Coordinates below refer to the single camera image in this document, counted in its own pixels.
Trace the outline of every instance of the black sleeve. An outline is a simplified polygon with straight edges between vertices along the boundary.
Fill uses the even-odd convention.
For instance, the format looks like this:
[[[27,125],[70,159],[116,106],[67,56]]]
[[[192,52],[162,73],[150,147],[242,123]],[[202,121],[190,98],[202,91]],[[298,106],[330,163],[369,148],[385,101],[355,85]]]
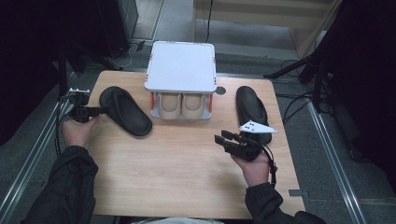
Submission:
[[[302,223],[280,210],[283,198],[270,183],[248,188],[245,203],[254,223]]]
[[[98,167],[84,147],[67,147],[53,163],[46,187],[24,223],[90,223]]]

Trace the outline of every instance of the human hand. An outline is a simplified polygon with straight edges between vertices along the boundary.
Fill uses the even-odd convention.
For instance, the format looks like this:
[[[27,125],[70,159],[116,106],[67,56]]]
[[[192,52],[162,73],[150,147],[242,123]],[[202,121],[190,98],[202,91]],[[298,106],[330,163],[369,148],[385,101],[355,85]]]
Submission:
[[[68,146],[85,147],[91,138],[92,129],[99,120],[93,117],[86,123],[79,123],[73,119],[64,122],[62,132]]]
[[[254,161],[245,161],[233,155],[231,155],[231,158],[241,167],[249,187],[268,182],[270,172],[269,160],[263,152]]]

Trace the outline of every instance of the white box lid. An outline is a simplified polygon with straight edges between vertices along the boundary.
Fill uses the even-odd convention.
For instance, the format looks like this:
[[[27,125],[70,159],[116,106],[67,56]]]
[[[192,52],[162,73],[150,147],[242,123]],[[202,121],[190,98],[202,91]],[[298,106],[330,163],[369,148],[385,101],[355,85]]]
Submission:
[[[212,93],[216,90],[211,44],[156,41],[145,81],[148,91]]]

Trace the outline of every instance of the wooden table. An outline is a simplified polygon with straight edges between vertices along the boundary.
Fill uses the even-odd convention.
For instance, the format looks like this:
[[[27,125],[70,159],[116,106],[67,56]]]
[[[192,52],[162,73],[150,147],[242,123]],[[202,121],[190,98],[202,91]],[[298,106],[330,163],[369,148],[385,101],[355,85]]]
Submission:
[[[194,0],[193,39],[195,20],[208,20],[210,2]],[[211,20],[288,27],[297,53],[303,58],[314,47],[320,32],[330,27],[341,2],[342,0],[214,0]]]
[[[103,72],[92,90],[89,106],[99,106],[99,96],[109,86],[132,94],[150,117],[146,74]],[[95,179],[96,215],[139,217],[251,218],[245,206],[248,186],[241,169],[215,144],[221,130],[238,133],[234,97],[238,87],[253,88],[262,99],[269,124],[278,129],[269,144],[278,171],[276,189],[284,198],[282,209],[294,215],[304,210],[288,141],[273,85],[268,80],[217,77],[223,95],[214,94],[209,120],[151,118],[152,131],[141,138],[125,132],[107,115],[94,129],[88,149],[99,172]]]

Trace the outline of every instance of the shoe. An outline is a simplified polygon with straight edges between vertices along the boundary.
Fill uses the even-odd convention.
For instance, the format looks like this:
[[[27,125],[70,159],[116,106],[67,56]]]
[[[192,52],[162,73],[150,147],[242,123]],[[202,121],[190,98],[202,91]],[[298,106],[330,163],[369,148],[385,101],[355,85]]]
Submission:
[[[204,114],[205,96],[201,93],[184,93],[181,114],[186,119],[200,119]]]
[[[109,87],[101,93],[99,104],[107,106],[106,114],[128,133],[144,136],[151,131],[151,120],[128,91],[120,87]]]
[[[264,104],[257,97],[256,92],[250,87],[242,86],[236,91],[236,110],[239,118],[239,126],[246,124],[250,120],[268,126],[267,111]],[[270,133],[241,132],[240,135],[262,145],[266,145],[272,140]]]
[[[161,119],[178,119],[180,116],[181,93],[159,92]]]

